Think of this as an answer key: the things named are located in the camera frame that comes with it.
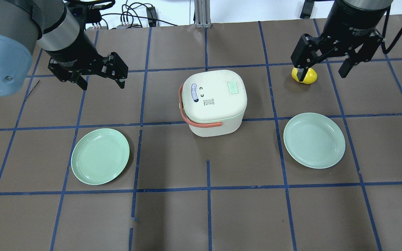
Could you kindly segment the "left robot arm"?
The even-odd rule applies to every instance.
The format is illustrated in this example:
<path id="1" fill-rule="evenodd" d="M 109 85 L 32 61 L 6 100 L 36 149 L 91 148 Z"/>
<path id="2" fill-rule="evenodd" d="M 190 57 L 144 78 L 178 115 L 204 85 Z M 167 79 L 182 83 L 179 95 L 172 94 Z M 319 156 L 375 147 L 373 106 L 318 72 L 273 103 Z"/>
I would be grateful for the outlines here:
<path id="1" fill-rule="evenodd" d="M 48 68 L 61 82 L 86 90 L 83 76 L 110 78 L 123 89 L 128 66 L 111 52 L 101 56 L 85 25 L 102 19 L 100 10 L 114 0 L 0 0 L 0 97 L 21 90 L 38 45 L 49 56 Z"/>

